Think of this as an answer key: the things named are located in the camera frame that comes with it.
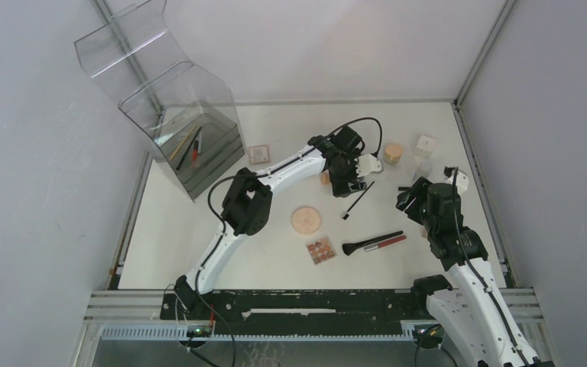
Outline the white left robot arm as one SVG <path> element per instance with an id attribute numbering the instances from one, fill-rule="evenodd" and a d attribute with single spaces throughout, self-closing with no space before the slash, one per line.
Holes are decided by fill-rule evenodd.
<path id="1" fill-rule="evenodd" d="M 364 154 L 362 137 L 348 125 L 329 135 L 312 137 L 296 154 L 264 170 L 242 168 L 227 177 L 230 187 L 222 209 L 214 212 L 218 231 L 201 259 L 174 285 L 178 307 L 191 319 L 202 317 L 209 306 L 209 293 L 219 272 L 239 244 L 267 224 L 273 198 L 288 187 L 327 172 L 332 195 L 345 198 L 366 188 L 365 173 L 359 168 Z"/>

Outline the clear acrylic makeup organizer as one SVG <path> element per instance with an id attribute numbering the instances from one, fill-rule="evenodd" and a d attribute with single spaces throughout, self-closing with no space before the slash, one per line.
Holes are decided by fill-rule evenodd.
<path id="1" fill-rule="evenodd" d="M 191 200 L 206 191 L 245 153 L 240 122 L 228 85 L 192 61 L 164 22 L 165 1 L 145 1 L 113 12 L 93 7 L 103 24 L 75 41 L 80 66 L 150 142 L 156 165 Z M 203 127 L 195 162 L 173 160 L 188 131 Z"/>

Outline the thin black liner brush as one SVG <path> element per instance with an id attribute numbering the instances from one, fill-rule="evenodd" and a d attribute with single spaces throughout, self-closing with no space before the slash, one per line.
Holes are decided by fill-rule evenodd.
<path id="1" fill-rule="evenodd" d="M 177 163 L 177 167 L 176 169 L 179 171 L 181 169 L 181 167 L 183 166 L 184 162 L 186 161 L 186 159 L 190 156 L 190 152 L 192 151 L 192 146 L 193 146 L 193 142 L 197 136 L 197 134 L 199 132 L 202 132 L 203 127 L 199 127 L 196 131 L 195 131 L 195 135 L 194 138 L 190 141 L 190 143 L 188 144 L 188 146 L 186 147 L 185 152 L 183 153 L 183 155 L 181 156 L 180 160 Z"/>

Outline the red lip pencil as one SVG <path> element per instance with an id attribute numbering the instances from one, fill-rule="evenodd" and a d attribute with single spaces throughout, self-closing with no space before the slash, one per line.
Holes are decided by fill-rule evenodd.
<path id="1" fill-rule="evenodd" d="M 193 142 L 190 161 L 195 162 L 199 156 L 200 145 L 203 140 L 203 133 L 199 132 Z"/>

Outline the small square pink compact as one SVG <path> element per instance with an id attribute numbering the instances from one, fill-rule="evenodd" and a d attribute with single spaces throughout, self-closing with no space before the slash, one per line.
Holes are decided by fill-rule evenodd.
<path id="1" fill-rule="evenodd" d="M 249 164 L 266 164 L 271 161 L 269 147 L 267 145 L 255 145 L 248 149 Z"/>

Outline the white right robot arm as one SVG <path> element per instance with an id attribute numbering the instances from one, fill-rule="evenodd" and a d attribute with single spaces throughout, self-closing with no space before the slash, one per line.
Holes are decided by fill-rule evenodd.
<path id="1" fill-rule="evenodd" d="M 455 183 L 420 177 L 397 197 L 397 209 L 420 224 L 445 271 L 416 279 L 410 300 L 419 317 L 433 317 L 467 366 L 552 366 L 518 326 L 495 280 L 486 247 L 463 223 Z"/>

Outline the wooden handle brush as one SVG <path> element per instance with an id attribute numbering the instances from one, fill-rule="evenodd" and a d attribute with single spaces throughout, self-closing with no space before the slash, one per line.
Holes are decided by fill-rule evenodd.
<path id="1" fill-rule="evenodd" d="M 181 150 L 181 148 L 184 146 L 184 144 L 186 143 L 187 139 L 195 132 L 196 130 L 196 125 L 193 126 L 188 133 L 182 138 L 182 140 L 180 141 L 180 143 L 178 144 L 178 146 L 174 149 L 173 153 L 170 155 L 170 157 L 168 158 L 169 160 L 173 160 L 177 154 L 179 153 L 179 151 Z"/>

